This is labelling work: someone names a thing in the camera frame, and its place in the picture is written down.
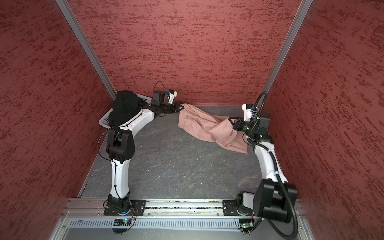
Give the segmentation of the pink shorts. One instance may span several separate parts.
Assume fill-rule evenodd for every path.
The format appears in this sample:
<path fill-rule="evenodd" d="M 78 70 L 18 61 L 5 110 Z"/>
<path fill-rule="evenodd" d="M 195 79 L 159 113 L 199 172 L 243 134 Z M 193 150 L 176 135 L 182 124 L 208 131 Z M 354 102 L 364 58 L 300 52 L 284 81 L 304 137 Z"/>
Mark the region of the pink shorts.
<path fill-rule="evenodd" d="M 212 116 L 189 104 L 183 106 L 179 128 L 199 140 L 216 143 L 223 149 L 248 153 L 248 145 L 242 139 L 243 133 L 233 129 L 228 117 Z"/>

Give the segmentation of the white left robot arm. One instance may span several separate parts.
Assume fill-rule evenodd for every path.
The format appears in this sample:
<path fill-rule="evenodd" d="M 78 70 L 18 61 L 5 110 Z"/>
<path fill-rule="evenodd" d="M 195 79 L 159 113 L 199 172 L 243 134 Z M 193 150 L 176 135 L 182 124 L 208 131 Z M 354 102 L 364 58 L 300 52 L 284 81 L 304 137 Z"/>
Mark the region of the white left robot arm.
<path fill-rule="evenodd" d="M 160 115 L 175 114 L 183 109 L 184 106 L 178 103 L 146 105 L 125 123 L 108 129 L 106 152 L 112 165 L 112 187 L 107 200 L 110 208 L 121 215 L 131 209 L 129 165 L 136 150 L 135 135 Z"/>

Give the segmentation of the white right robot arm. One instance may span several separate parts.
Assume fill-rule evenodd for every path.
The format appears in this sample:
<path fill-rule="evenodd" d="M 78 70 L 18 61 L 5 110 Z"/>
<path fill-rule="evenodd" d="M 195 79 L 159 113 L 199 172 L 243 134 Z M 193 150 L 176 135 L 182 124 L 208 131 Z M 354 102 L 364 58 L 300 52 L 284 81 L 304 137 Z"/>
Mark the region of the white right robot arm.
<path fill-rule="evenodd" d="M 288 183 L 284 176 L 272 137 L 268 134 L 269 115 L 264 115 L 255 123 L 243 118 L 229 118 L 233 129 L 243 132 L 247 141 L 252 145 L 262 171 L 262 181 L 257 191 L 241 192 L 237 196 L 236 208 L 241 216 L 253 214 L 256 217 L 289 223 L 293 218 L 294 205 L 297 199 L 297 189 Z"/>

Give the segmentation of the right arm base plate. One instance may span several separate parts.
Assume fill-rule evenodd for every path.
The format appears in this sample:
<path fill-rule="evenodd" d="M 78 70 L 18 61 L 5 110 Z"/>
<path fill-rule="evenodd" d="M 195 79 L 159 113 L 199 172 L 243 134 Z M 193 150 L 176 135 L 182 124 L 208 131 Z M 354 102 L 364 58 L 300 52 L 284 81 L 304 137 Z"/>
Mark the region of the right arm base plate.
<path fill-rule="evenodd" d="M 250 217 L 253 210 L 245 207 L 240 200 L 223 200 L 224 216 L 246 216 Z"/>

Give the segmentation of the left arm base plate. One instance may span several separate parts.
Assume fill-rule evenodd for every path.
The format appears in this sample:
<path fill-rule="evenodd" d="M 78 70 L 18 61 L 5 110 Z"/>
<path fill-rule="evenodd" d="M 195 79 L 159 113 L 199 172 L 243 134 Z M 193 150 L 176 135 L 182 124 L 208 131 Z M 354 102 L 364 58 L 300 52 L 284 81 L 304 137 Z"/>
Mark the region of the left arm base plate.
<path fill-rule="evenodd" d="M 131 206 L 130 209 L 126 212 L 123 212 L 121 210 L 118 210 L 117 208 L 113 207 L 111 203 L 106 202 L 104 204 L 104 216 L 118 216 L 118 217 L 124 217 L 124 216 L 142 216 L 144 214 L 144 210 L 146 207 L 146 200 L 130 200 Z"/>

